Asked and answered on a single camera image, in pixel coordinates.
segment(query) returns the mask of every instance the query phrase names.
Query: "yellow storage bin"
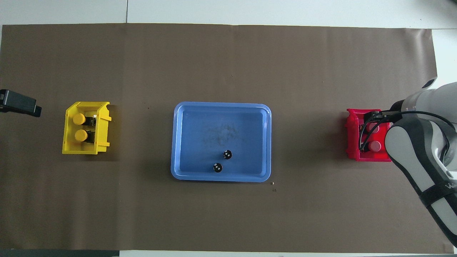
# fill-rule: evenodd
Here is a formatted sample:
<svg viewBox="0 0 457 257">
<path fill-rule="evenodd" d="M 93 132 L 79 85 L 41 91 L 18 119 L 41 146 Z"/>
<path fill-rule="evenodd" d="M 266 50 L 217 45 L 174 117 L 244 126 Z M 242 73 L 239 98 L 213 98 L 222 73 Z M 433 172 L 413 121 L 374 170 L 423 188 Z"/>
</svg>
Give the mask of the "yellow storage bin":
<svg viewBox="0 0 457 257">
<path fill-rule="evenodd" d="M 110 102 L 76 102 L 65 112 L 63 154 L 96 155 L 110 146 Z"/>
</svg>

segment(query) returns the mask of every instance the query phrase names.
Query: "black strap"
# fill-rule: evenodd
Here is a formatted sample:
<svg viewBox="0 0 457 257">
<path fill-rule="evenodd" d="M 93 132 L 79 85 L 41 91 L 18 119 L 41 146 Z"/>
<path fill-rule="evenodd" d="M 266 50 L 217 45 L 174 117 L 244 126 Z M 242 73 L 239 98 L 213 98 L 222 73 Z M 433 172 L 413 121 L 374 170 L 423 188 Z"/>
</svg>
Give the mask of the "black strap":
<svg viewBox="0 0 457 257">
<path fill-rule="evenodd" d="M 457 150 L 457 133 L 454 128 L 451 128 L 443 121 L 433 121 L 440 128 L 446 142 L 445 149 L 441 152 L 440 160 L 444 166 L 448 166 L 454 158 L 455 151 Z"/>
<path fill-rule="evenodd" d="M 419 198 L 425 207 L 428 207 L 432 203 L 452 193 L 457 193 L 457 180 L 445 180 L 435 184 L 422 192 Z"/>
</svg>

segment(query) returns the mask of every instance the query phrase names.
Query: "yellow bottle cap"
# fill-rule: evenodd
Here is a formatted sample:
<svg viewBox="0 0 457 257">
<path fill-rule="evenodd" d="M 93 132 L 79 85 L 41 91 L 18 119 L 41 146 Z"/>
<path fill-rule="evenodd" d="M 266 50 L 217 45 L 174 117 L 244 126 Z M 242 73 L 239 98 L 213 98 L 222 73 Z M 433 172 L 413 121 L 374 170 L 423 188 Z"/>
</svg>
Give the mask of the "yellow bottle cap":
<svg viewBox="0 0 457 257">
<path fill-rule="evenodd" d="M 80 129 L 76 131 L 76 133 L 74 134 L 74 138 L 76 139 L 76 141 L 82 142 L 87 139 L 87 132 L 84 129 Z"/>
<path fill-rule="evenodd" d="M 73 116 L 73 123 L 76 125 L 81 125 L 85 122 L 85 116 L 82 113 L 78 113 Z"/>
</svg>

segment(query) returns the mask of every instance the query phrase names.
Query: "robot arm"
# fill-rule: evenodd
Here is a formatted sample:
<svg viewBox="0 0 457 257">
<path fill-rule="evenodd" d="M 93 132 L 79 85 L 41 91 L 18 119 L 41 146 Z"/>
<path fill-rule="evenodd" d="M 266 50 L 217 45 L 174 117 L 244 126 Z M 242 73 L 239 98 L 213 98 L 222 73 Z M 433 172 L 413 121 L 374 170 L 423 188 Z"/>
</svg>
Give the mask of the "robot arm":
<svg viewBox="0 0 457 257">
<path fill-rule="evenodd" d="M 401 111 L 425 111 L 457 121 L 457 83 L 406 98 Z M 388 131 L 386 150 L 451 243 L 457 246 L 457 133 L 423 114 L 404 114 Z"/>
<path fill-rule="evenodd" d="M 0 112 L 24 113 L 34 117 L 41 116 L 41 107 L 36 100 L 7 89 L 0 89 Z"/>
</svg>

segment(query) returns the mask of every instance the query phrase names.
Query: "black cable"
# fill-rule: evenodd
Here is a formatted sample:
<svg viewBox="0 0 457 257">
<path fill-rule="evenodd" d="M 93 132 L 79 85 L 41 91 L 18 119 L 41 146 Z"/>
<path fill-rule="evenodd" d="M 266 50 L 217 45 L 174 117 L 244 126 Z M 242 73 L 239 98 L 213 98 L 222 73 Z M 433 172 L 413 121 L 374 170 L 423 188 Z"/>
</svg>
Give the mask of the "black cable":
<svg viewBox="0 0 457 257">
<path fill-rule="evenodd" d="M 360 130 L 360 133 L 359 133 L 359 151 L 362 151 L 360 149 L 360 145 L 362 144 L 362 134 L 363 134 L 363 131 L 365 130 L 365 128 L 367 127 L 368 123 L 370 123 L 373 118 L 377 115 L 382 115 L 383 112 L 388 112 L 389 110 L 385 110 L 385 111 L 379 111 L 379 112 L 376 112 L 374 113 L 370 118 L 367 119 L 367 121 L 362 125 L 362 129 Z"/>
<path fill-rule="evenodd" d="M 373 131 L 381 124 L 381 123 L 384 123 L 384 122 L 387 122 L 390 118 L 392 117 L 395 117 L 395 116 L 398 116 L 398 115 L 402 115 L 402 114 L 407 114 L 407 113 L 416 113 L 416 114 L 424 114 L 424 115 L 429 115 L 429 116 L 432 116 L 432 117 L 435 117 L 435 118 L 438 118 L 442 121 L 444 121 L 445 123 L 447 123 L 449 126 L 451 126 L 451 128 L 453 128 L 455 130 L 455 127 L 454 125 L 449 121 L 447 120 L 446 118 L 438 115 L 438 114 L 434 114 L 434 113 L 431 113 L 431 112 L 422 112 L 422 111 L 405 111 L 405 112 L 398 112 L 398 113 L 395 113 L 395 114 L 392 114 L 390 116 L 387 116 L 383 119 L 381 119 L 380 121 L 378 121 L 378 123 L 376 123 L 376 125 L 370 130 L 370 132 L 368 132 L 367 134 L 367 137 L 365 138 L 365 141 L 363 141 L 363 144 L 362 144 L 362 133 L 363 133 L 363 130 L 365 129 L 365 127 L 368 125 L 368 123 L 370 122 L 370 120 L 375 116 L 375 115 L 381 115 L 382 112 L 379 112 L 379 113 L 376 113 L 376 114 L 373 114 L 368 120 L 367 122 L 365 122 L 363 124 L 363 129 L 362 131 L 360 132 L 360 140 L 359 140 L 359 144 L 360 147 L 359 147 L 359 151 L 362 151 L 365 146 L 367 145 L 368 143 L 368 139 L 370 138 L 371 134 L 373 134 Z"/>
</svg>

